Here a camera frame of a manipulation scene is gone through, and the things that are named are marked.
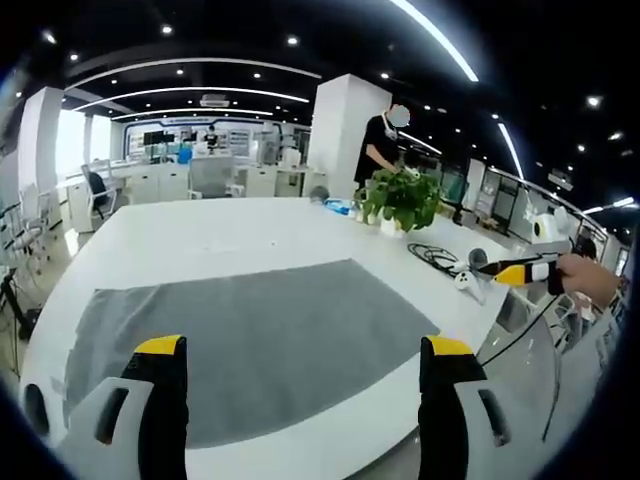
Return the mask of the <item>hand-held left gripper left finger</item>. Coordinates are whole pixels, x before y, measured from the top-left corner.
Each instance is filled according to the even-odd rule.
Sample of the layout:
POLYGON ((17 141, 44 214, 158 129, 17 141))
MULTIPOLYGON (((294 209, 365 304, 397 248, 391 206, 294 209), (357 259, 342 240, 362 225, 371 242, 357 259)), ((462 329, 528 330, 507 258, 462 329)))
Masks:
POLYGON ((187 393, 187 339, 147 340, 74 408, 56 453, 74 479, 185 479, 187 393))

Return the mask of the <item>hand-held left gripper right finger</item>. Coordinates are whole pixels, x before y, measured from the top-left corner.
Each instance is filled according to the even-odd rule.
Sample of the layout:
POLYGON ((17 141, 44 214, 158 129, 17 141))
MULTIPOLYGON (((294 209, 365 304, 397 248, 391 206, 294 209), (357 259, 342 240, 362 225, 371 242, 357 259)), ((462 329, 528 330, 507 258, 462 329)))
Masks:
POLYGON ((532 479, 539 446, 532 411, 490 380, 463 342, 420 344, 420 479, 532 479))

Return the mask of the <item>person's right hand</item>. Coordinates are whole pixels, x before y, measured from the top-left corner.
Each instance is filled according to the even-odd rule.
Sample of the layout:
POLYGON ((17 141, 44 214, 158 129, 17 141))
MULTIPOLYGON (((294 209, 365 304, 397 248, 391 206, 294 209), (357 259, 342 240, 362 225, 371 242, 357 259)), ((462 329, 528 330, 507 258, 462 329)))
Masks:
POLYGON ((557 267, 566 292, 582 293, 602 310, 612 301, 621 283, 621 278, 613 272, 577 254, 560 256, 557 267))

